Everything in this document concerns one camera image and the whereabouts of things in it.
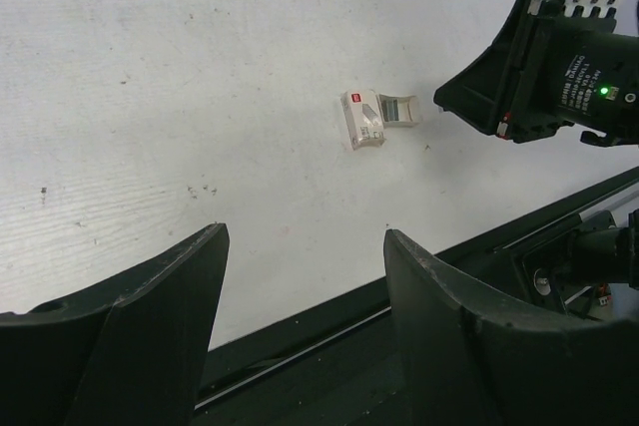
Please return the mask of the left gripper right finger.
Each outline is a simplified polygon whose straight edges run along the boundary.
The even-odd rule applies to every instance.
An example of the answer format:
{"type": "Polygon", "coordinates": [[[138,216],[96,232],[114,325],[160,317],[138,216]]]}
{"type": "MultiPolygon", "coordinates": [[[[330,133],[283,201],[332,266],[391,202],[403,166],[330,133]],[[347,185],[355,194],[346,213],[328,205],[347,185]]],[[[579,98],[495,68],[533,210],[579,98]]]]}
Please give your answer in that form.
{"type": "Polygon", "coordinates": [[[516,299],[399,230],[384,266],[415,425],[634,425],[638,325],[516,299]]]}

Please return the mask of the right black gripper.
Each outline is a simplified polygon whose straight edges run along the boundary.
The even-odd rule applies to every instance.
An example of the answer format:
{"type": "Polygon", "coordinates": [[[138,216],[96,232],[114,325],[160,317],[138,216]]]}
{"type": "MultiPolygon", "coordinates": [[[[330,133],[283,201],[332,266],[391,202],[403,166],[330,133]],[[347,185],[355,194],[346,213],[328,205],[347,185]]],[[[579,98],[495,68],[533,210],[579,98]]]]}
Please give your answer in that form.
{"type": "Polygon", "coordinates": [[[638,142],[638,40],[612,14],[565,16],[564,0],[516,0],[500,33],[433,101],[486,136],[526,143],[583,127],[595,147],[638,142]]]}

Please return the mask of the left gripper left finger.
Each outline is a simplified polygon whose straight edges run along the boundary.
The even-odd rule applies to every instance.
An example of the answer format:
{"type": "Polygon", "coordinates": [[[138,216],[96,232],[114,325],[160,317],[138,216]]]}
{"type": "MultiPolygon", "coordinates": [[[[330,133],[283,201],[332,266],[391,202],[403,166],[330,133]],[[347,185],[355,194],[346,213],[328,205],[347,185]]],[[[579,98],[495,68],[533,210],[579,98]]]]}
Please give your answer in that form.
{"type": "Polygon", "coordinates": [[[230,239],[214,223],[108,279],[1,316],[5,425],[187,425],[230,239]]]}

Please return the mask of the white staple tray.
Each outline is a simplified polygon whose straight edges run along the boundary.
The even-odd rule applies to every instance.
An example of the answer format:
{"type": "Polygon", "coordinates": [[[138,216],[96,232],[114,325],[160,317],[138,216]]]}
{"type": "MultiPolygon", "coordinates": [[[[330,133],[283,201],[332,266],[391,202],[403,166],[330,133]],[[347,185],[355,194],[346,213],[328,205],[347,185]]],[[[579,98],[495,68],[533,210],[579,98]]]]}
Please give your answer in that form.
{"type": "Polygon", "coordinates": [[[377,95],[386,128],[415,127],[422,121],[420,102],[416,96],[377,95]]]}

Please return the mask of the staple box with label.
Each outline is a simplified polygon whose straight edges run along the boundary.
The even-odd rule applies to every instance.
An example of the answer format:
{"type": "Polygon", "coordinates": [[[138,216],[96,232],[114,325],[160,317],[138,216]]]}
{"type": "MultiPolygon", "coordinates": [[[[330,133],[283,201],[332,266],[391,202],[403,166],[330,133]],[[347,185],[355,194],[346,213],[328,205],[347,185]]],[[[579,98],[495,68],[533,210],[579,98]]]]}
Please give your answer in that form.
{"type": "Polygon", "coordinates": [[[352,148],[381,147],[385,135],[377,93],[374,90],[347,91],[340,101],[352,148]]]}

